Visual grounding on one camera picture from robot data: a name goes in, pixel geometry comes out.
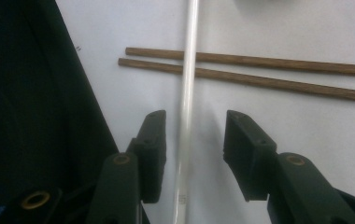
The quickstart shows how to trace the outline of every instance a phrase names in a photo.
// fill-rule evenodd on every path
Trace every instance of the wooden dowel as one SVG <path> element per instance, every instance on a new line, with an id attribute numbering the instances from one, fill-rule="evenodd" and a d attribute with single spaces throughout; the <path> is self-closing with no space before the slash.
<path id="1" fill-rule="evenodd" d="M 182 74 L 182 66 L 172 65 L 167 63 L 151 63 L 131 59 L 119 59 L 119 65 L 143 68 L 149 70 L 162 71 L 173 74 Z M 237 73 L 214 71 L 204 68 L 196 68 L 195 75 L 197 77 L 207 77 L 223 81 L 229 81 L 239 84 L 247 84 L 251 86 L 259 86 L 271 89 L 279 89 L 285 91 L 297 91 L 310 94 L 318 94 L 324 96 L 331 96 L 355 101 L 355 90 L 348 90 L 336 87 L 328 87 L 314 84 L 307 84 L 302 82 L 286 81 L 268 77 L 255 77 Z"/>
<path id="2" fill-rule="evenodd" d="M 183 51 L 164 49 L 138 49 L 126 48 L 127 55 L 145 56 L 154 58 L 182 60 Z M 248 66 L 270 67 L 277 69 L 290 69 L 308 72 L 343 74 L 355 77 L 355 64 L 345 63 L 317 63 L 284 59 L 259 58 L 226 54 L 213 54 L 197 52 L 197 61 L 206 63 L 231 63 Z"/>

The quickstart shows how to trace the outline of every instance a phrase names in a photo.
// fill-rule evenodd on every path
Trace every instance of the white surface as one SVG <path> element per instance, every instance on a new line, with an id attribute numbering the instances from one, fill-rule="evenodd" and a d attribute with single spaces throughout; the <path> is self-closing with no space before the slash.
<path id="1" fill-rule="evenodd" d="M 171 223 L 181 77 L 119 67 L 117 60 L 126 47 L 184 49 L 186 1 L 58 5 L 120 151 L 148 113 L 166 110 L 163 192 L 146 211 L 152 224 Z M 199 18 L 198 51 L 355 63 L 355 1 L 206 0 Z M 198 65 L 355 89 L 355 77 Z M 333 186 L 355 195 L 355 102 L 201 78 L 195 83 L 188 223 L 270 223 L 266 202 L 246 203 L 222 160 L 227 109 L 252 116 L 277 142 L 278 152 L 308 157 Z"/>
<path id="2" fill-rule="evenodd" d="M 186 223 L 190 161 L 192 152 L 192 100 L 195 80 L 199 0 L 191 0 L 187 10 L 186 48 L 181 87 L 180 125 L 177 143 L 177 169 L 174 192 L 174 224 Z"/>

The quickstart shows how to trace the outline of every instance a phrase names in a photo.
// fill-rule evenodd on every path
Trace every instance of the wooden stick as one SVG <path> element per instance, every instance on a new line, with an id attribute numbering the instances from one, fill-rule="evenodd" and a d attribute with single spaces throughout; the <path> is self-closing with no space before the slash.
<path id="1" fill-rule="evenodd" d="M 123 58 L 119 59 L 119 65 L 156 70 L 179 75 L 181 75 L 183 71 L 182 66 L 179 65 L 172 65 L 167 63 L 151 63 Z M 307 84 L 302 82 L 286 81 L 268 77 L 254 77 L 237 73 L 208 70 L 204 68 L 196 68 L 195 75 L 197 77 L 214 78 L 239 84 L 247 84 L 251 86 L 279 89 L 284 91 L 297 91 L 303 93 L 318 94 L 355 101 L 355 90 Z"/>
<path id="2" fill-rule="evenodd" d="M 126 48 L 127 55 L 176 59 L 182 60 L 184 57 L 183 51 L 164 50 L 164 49 L 138 49 Z M 212 54 L 197 52 L 198 62 L 207 63 L 232 63 L 248 66 L 270 67 L 278 69 L 291 69 L 299 71 L 320 72 L 320 73 L 335 73 L 344 74 L 355 77 L 355 64 L 344 63 L 317 63 L 305 62 L 284 59 L 259 58 L 226 54 Z"/>

